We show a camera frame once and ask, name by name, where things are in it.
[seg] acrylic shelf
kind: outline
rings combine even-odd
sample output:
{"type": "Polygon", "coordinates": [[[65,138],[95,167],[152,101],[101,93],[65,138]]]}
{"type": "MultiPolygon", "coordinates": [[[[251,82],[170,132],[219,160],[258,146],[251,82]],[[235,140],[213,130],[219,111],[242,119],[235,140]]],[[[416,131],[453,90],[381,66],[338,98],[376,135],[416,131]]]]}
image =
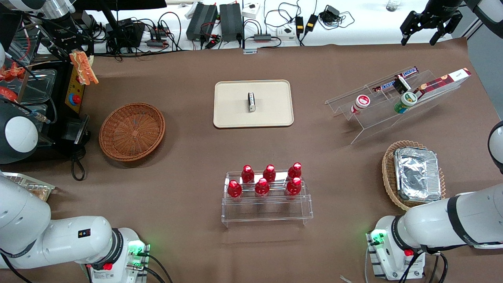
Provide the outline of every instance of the acrylic shelf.
{"type": "Polygon", "coordinates": [[[303,224],[313,218],[311,194],[302,179],[302,190],[298,195],[285,196],[288,183],[288,170],[276,170],[276,180],[270,182],[269,194],[265,197],[255,196],[255,183],[262,174],[255,174],[252,183],[243,184],[241,172],[227,172],[222,197],[222,223],[272,220],[302,220],[303,224]],[[232,198],[227,194],[230,180],[241,184],[243,191],[240,198],[232,198]]]}
{"type": "MultiPolygon", "coordinates": [[[[373,88],[393,81],[396,75],[410,69],[412,67],[405,68],[325,102],[325,105],[330,106],[334,112],[334,116],[343,114],[347,121],[356,122],[354,125],[356,125],[355,132],[357,132],[357,135],[351,144],[380,133],[399,122],[437,106],[450,95],[451,91],[460,88],[457,85],[449,89],[428,92],[414,106],[408,108],[405,113],[398,114],[394,110],[394,105],[400,101],[401,97],[397,90],[394,87],[390,87],[384,91],[374,91],[373,88]],[[354,114],[351,112],[351,107],[356,98],[362,94],[370,98],[370,105],[361,112],[354,114]]],[[[409,83],[411,89],[415,90],[420,85],[433,81],[436,78],[431,71],[427,70],[410,75],[405,80],[409,83]]]]}

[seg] power supply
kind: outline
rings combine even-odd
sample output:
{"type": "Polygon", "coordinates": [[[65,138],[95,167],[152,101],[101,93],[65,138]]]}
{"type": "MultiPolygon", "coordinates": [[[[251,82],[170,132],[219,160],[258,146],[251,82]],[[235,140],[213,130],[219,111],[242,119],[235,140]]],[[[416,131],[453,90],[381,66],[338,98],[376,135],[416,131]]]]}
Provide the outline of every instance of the power supply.
{"type": "Polygon", "coordinates": [[[243,20],[238,3],[220,5],[220,27],[223,41],[241,40],[243,38],[243,20]]]}
{"type": "Polygon", "coordinates": [[[204,36],[206,41],[208,41],[209,40],[208,34],[211,34],[216,19],[217,19],[217,6],[197,3],[196,10],[194,11],[194,15],[192,15],[189,27],[187,28],[186,32],[187,38],[189,40],[200,40],[201,36],[204,36]]]}

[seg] round wicker basket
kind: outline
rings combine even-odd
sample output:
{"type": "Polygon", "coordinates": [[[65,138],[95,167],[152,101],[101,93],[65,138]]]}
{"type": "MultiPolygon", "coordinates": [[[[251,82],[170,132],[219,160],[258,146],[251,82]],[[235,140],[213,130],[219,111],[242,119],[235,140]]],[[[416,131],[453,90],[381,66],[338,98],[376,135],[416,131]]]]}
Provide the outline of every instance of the round wicker basket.
{"type": "Polygon", "coordinates": [[[164,136],[162,113],[146,103],[126,104],[112,112],[100,129],[100,147],[113,160],[135,161],[150,154],[164,136]]]}
{"type": "MultiPolygon", "coordinates": [[[[396,187],[396,174],[395,174],[395,158],[394,152],[399,148],[404,147],[414,147],[427,149],[422,144],[416,143],[415,141],[410,140],[401,140],[396,143],[390,145],[384,157],[382,159],[382,179],[384,181],[384,187],[386,188],[386,192],[388,193],[391,200],[401,209],[407,211],[409,208],[424,204],[422,202],[403,200],[398,196],[398,191],[396,187]]],[[[439,177],[440,177],[440,187],[441,187],[441,195],[442,199],[445,198],[445,182],[444,182],[444,174],[442,173],[442,169],[439,168],[439,177]]]]}

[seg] small clear bottle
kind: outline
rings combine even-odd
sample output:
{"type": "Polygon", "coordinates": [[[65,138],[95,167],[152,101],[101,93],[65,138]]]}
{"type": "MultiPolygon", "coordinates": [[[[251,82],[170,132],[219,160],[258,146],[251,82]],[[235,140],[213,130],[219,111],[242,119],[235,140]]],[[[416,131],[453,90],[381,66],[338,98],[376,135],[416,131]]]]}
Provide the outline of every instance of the small clear bottle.
{"type": "Polygon", "coordinates": [[[401,0],[389,0],[388,5],[386,5],[386,10],[390,12],[395,12],[398,6],[400,6],[401,0]]]}

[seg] red and white box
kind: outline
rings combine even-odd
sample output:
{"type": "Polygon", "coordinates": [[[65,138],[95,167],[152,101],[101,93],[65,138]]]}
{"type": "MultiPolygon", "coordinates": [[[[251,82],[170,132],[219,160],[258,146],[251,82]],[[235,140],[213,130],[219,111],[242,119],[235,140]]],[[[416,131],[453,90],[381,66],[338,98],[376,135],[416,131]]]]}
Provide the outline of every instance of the red and white box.
{"type": "Polygon", "coordinates": [[[427,82],[419,86],[414,93],[417,95],[417,100],[421,101],[443,91],[455,88],[471,76],[467,68],[462,68],[431,82],[427,82]]]}

